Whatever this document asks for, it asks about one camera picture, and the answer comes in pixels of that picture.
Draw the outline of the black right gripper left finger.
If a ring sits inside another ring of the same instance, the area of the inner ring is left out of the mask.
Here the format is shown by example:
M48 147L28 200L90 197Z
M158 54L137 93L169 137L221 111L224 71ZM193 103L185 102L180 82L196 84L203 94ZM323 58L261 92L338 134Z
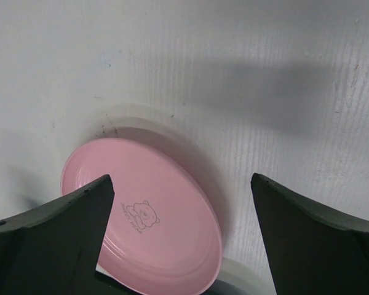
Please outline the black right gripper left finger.
M104 175L0 220L0 294L102 294L93 276L113 198Z

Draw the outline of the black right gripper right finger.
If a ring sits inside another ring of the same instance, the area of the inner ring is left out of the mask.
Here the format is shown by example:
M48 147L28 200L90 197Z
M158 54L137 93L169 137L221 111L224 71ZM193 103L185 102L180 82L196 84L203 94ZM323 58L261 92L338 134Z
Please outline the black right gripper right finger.
M369 294L369 221L265 175L251 187L277 294Z

